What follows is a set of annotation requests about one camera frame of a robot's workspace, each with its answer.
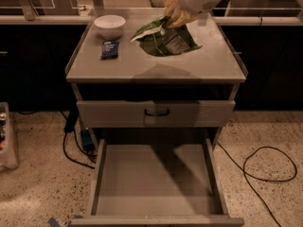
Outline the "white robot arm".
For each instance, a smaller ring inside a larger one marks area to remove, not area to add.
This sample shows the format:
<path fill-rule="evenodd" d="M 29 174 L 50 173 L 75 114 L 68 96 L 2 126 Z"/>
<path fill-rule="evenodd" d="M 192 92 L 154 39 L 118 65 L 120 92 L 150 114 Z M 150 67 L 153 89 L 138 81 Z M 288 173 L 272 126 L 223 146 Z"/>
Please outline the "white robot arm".
<path fill-rule="evenodd" d="M 195 21 L 199 15 L 209 13 L 222 0 L 167 0 L 164 15 L 168 20 L 164 28 L 183 26 Z"/>

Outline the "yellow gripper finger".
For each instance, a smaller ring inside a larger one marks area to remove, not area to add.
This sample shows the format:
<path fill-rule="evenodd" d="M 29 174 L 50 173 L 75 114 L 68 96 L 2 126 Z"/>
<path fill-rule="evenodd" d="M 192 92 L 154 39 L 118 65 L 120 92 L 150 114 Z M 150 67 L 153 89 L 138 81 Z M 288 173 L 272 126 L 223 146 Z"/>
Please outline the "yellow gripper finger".
<path fill-rule="evenodd" d="M 196 21 L 201 16 L 201 13 L 191 13 L 176 7 L 166 9 L 166 15 L 169 17 L 166 28 L 174 28 Z"/>
<path fill-rule="evenodd" d="M 173 17 L 177 9 L 177 0 L 167 0 L 164 9 L 164 15 Z"/>

